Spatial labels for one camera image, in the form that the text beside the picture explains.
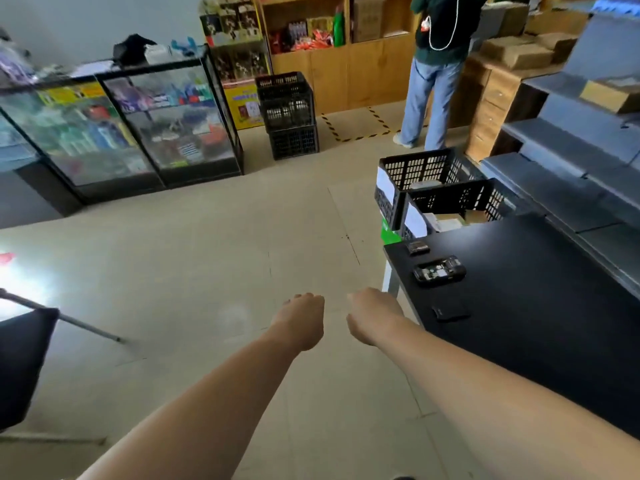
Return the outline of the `person's left hand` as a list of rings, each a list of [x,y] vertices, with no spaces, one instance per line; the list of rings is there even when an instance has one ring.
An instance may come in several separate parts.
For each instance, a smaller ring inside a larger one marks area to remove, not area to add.
[[[281,306],[267,331],[267,336],[297,354],[314,348],[324,336],[324,306],[300,300]]]

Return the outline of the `person's right hand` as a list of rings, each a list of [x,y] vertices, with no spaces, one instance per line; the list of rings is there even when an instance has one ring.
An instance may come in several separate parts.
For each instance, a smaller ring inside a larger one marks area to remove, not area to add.
[[[407,320],[396,298],[390,293],[384,307],[351,307],[349,302],[346,317],[350,334],[361,343],[374,347],[379,345],[395,325]]]

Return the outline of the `person's right forearm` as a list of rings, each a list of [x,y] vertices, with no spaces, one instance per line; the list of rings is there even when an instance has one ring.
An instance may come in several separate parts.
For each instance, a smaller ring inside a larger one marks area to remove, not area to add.
[[[505,480],[640,480],[640,441],[548,388],[397,315],[372,341]]]

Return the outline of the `person's left forearm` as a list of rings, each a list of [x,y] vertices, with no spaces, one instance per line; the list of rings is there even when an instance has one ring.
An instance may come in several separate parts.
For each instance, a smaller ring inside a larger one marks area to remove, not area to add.
[[[133,428],[77,480],[230,480],[300,343],[273,327]]]

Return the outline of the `green box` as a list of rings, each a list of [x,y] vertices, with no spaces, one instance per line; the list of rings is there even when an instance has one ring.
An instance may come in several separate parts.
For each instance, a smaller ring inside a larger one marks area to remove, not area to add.
[[[381,231],[380,238],[382,240],[383,245],[395,244],[401,242],[402,237],[396,232],[390,229],[386,218],[382,217],[381,219]]]

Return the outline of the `opened black mobile phone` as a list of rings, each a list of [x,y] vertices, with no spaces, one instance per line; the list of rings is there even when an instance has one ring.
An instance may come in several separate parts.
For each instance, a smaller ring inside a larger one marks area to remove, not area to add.
[[[460,282],[466,275],[466,267],[454,255],[418,264],[413,269],[418,284],[428,289]]]

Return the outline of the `black phone back cover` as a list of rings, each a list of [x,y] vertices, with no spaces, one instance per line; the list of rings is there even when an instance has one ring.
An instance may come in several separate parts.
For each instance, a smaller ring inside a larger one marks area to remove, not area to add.
[[[448,323],[468,319],[471,311],[460,301],[437,303],[431,307],[436,322]]]

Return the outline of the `black plastic crate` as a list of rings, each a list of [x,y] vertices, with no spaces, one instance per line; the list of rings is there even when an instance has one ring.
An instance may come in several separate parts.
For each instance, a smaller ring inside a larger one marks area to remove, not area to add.
[[[302,72],[260,76],[255,83],[268,134],[316,124],[314,93]]]
[[[404,199],[399,235],[408,241],[526,211],[523,199],[494,178],[412,189]]]
[[[275,130],[268,137],[276,161],[320,152],[316,124]]]
[[[382,158],[378,161],[374,200],[383,218],[383,229],[399,230],[405,196],[412,188],[484,179],[476,165],[454,147]]]

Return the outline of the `black table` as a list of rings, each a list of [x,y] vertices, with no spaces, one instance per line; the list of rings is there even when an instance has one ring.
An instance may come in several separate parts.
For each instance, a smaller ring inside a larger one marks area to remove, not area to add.
[[[428,254],[384,247],[412,311],[435,336],[565,396],[640,439],[640,300],[541,217],[428,236]],[[457,256],[460,282],[428,289],[416,265]],[[436,322],[460,301],[471,316]]]

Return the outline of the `wooden drawer cabinet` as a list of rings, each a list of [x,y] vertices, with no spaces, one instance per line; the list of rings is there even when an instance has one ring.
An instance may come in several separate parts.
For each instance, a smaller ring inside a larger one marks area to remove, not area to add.
[[[479,164],[508,152],[508,137],[500,135],[503,124],[537,117],[547,99],[547,93],[526,82],[561,72],[563,66],[512,70],[478,53],[469,55],[463,75],[480,83],[482,91],[469,126],[466,156]]]

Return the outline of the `wooden shelf cabinet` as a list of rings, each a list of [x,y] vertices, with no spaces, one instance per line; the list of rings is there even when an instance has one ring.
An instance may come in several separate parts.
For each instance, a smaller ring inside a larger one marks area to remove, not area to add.
[[[408,87],[417,17],[411,0],[381,0],[377,38],[358,40],[356,0],[259,0],[274,74],[300,72],[314,92],[316,114],[403,100]],[[286,50],[295,22],[344,14],[346,42],[339,47]]]

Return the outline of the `yellow product display stand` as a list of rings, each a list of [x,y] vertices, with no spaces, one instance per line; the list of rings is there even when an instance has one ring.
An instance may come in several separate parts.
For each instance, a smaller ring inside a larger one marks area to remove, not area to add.
[[[201,0],[198,14],[236,129],[263,126],[256,78],[271,74],[256,0]]]

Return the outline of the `glass display cabinet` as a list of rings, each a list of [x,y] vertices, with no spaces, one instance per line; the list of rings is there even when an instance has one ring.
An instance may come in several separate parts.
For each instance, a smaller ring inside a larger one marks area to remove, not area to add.
[[[205,45],[164,61],[0,86],[4,117],[84,204],[244,175]]]

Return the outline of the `pile of red snack packets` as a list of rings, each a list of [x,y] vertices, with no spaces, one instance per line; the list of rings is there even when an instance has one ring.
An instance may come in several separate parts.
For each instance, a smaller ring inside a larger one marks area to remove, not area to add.
[[[302,50],[321,50],[333,48],[333,39],[331,36],[327,38],[320,37],[304,37],[296,40],[291,48],[291,52],[299,52]]]

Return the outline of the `grey stepped display shelf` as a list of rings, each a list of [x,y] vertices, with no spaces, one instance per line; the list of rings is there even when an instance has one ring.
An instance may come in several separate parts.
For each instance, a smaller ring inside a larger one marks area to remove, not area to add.
[[[582,97],[591,82],[640,83],[640,0],[586,4],[564,68],[524,83],[545,97],[539,113],[504,123],[480,167],[640,293],[640,109]]]

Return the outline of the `black chair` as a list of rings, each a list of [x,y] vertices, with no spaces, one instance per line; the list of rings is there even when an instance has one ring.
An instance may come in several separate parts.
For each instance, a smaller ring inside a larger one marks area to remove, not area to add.
[[[124,343],[124,339],[2,288],[0,299],[30,309],[27,314],[0,322],[0,442],[105,444],[106,438],[12,433],[10,429],[28,414],[57,322],[67,322],[117,343]]]

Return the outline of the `brown cardboard box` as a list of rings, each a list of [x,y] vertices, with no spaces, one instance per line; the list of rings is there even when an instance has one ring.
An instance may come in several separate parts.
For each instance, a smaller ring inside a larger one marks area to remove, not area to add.
[[[640,76],[589,80],[580,98],[614,114],[640,112]]]
[[[532,39],[515,36],[487,39],[479,53],[512,70],[546,68],[552,64],[554,56],[553,51],[536,44]]]
[[[576,45],[579,37],[564,32],[539,34],[535,42],[553,53],[551,64],[564,64]]]

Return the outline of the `black bag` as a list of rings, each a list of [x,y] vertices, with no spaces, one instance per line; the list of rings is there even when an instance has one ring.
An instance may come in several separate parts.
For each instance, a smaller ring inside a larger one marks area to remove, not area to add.
[[[143,64],[146,62],[146,47],[154,45],[157,45],[155,41],[132,34],[113,46],[113,62],[120,68]]]

